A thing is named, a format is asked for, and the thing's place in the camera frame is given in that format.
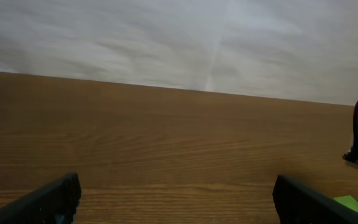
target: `white wall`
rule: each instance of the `white wall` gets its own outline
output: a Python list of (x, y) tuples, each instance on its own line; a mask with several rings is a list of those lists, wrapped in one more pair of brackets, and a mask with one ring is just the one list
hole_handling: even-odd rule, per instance
[(353, 105), (358, 0), (0, 0), (0, 71)]

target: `wooden table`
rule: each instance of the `wooden table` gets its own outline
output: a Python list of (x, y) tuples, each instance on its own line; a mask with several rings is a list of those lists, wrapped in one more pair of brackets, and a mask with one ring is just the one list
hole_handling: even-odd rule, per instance
[(0, 73), (0, 207), (69, 171), (77, 224), (278, 223), (290, 174), (358, 200), (351, 106)]

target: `brown wooden surface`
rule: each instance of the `brown wooden surface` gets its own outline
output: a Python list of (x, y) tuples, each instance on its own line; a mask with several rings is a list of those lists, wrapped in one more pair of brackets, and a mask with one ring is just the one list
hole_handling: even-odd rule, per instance
[(351, 106), (0, 73), (0, 206), (66, 172), (77, 224), (278, 223), (290, 174), (358, 200)]

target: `green object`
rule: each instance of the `green object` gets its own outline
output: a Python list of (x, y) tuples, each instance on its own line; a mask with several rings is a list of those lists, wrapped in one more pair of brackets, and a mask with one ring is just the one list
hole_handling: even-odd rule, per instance
[(335, 201), (345, 205), (353, 211), (358, 212), (358, 202), (350, 195), (334, 198)]

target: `curved black wire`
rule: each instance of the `curved black wire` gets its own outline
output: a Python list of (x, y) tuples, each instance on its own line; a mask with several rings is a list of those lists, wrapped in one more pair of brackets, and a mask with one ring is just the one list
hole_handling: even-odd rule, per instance
[(353, 146), (351, 152), (358, 156), (358, 100), (353, 111)]

